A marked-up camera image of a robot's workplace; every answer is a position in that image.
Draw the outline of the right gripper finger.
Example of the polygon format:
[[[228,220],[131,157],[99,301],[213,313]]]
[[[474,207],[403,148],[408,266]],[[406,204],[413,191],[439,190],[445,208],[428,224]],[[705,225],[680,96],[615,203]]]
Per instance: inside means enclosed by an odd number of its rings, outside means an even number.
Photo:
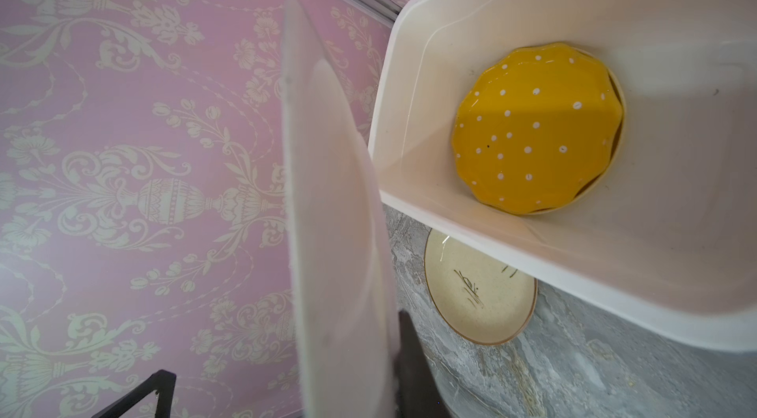
[[[398,313],[400,349],[394,360],[396,417],[451,418],[407,311]]]

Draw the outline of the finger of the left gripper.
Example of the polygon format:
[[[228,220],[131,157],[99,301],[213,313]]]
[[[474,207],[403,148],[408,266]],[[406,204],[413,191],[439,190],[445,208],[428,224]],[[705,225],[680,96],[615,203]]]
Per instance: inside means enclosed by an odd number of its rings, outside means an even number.
[[[122,417],[150,394],[157,396],[154,417],[170,418],[176,383],[176,374],[166,370],[159,370],[139,386],[136,386],[131,392],[128,392],[128,394],[122,396],[119,400],[116,400],[108,407],[93,415],[93,418]]]

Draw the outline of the green rimmed white plate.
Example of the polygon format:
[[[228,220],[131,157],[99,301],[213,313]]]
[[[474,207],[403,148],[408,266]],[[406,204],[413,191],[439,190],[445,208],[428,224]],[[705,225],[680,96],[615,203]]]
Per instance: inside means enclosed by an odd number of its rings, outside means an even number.
[[[285,4],[282,127],[302,398],[309,417],[392,417],[399,328],[366,143],[325,46]]]

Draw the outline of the yellow polka dot plate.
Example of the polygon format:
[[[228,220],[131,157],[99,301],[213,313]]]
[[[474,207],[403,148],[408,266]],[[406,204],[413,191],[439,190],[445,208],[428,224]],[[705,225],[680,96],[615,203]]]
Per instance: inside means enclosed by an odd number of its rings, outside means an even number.
[[[513,215],[560,209],[607,167],[623,116],[605,66],[565,43],[485,70],[457,109],[451,149],[474,198]]]

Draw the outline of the pale yellow bear plate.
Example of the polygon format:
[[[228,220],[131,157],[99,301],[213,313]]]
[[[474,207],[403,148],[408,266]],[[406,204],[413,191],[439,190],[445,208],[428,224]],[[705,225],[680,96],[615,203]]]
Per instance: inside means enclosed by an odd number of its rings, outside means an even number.
[[[587,181],[586,183],[583,183],[581,186],[581,189],[577,192],[577,195],[573,198],[572,202],[578,202],[579,200],[582,200],[584,197],[586,197],[599,183],[602,183],[604,178],[608,175],[608,173],[612,170],[612,167],[616,160],[616,155],[620,148],[623,145],[623,137],[624,137],[624,130],[625,130],[625,124],[626,124],[626,116],[627,116],[627,103],[626,98],[623,93],[623,89],[620,85],[620,82],[618,81],[615,73],[611,70],[607,70],[608,78],[613,90],[613,94],[615,98],[617,98],[623,112],[623,116],[621,118],[621,122],[618,126],[618,129],[615,131],[613,138],[612,138],[612,144],[610,146],[610,158],[608,165],[606,169],[599,174],[597,177],[594,177],[591,181]]]

